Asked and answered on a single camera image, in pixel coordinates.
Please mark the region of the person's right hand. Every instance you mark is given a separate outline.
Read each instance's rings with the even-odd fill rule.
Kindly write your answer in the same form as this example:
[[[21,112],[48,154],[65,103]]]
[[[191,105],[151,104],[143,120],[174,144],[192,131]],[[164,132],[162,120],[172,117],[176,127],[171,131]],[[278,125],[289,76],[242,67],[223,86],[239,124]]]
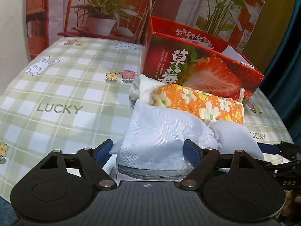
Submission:
[[[300,193],[296,190],[290,190],[286,193],[285,205],[282,210],[283,216],[300,216]]]

